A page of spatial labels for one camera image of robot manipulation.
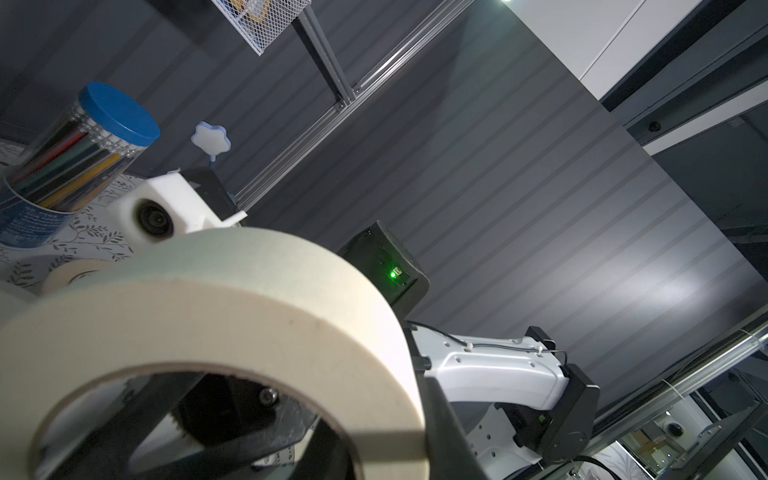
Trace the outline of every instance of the pencil jar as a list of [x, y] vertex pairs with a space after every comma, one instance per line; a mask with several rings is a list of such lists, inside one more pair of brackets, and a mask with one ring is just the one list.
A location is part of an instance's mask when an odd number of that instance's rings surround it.
[[91, 82], [0, 183], [0, 243], [36, 248], [95, 199], [160, 136], [136, 101]]

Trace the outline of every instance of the white ceiling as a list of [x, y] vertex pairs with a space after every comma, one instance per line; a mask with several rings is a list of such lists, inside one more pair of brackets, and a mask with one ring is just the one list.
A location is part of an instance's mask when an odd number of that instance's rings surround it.
[[602, 98], [700, 0], [509, 0], [506, 5]]

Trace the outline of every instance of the masking tape roll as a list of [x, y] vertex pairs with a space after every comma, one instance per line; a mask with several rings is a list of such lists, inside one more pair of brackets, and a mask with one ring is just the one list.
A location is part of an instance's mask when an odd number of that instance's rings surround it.
[[357, 478], [429, 476], [408, 346], [378, 290], [322, 247], [240, 228], [159, 243], [0, 329], [0, 478], [29, 478], [37, 439], [84, 391], [178, 371], [305, 402], [345, 439]]
[[78, 282], [84, 279], [86, 276], [90, 276], [93, 273], [101, 272], [113, 266], [115, 262], [108, 260], [96, 260], [91, 258], [83, 258], [78, 260], [72, 260], [71, 262], [64, 263], [54, 268], [40, 287], [41, 295], [48, 295], [54, 291], [64, 288], [73, 282]]
[[20, 286], [0, 281], [0, 328], [7, 319], [27, 308], [37, 298], [37, 295]]

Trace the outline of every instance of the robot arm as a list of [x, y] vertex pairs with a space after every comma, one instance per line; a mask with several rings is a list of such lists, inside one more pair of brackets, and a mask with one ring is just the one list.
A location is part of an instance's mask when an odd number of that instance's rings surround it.
[[429, 358], [424, 375], [438, 380], [450, 402], [490, 402], [467, 433], [469, 448], [491, 480], [581, 453], [591, 435], [599, 388], [578, 367], [563, 365], [554, 342], [537, 327], [520, 339], [447, 336], [412, 326]]

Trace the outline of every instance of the camera lens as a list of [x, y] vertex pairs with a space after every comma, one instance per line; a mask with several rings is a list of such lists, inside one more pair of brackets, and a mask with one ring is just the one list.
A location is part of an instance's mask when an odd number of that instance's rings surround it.
[[679, 423], [671, 423], [667, 425], [667, 431], [673, 437], [681, 437], [685, 433], [685, 431], [683, 430], [683, 426]]
[[136, 221], [152, 237], [163, 239], [174, 235], [174, 222], [163, 207], [145, 200], [136, 209]]

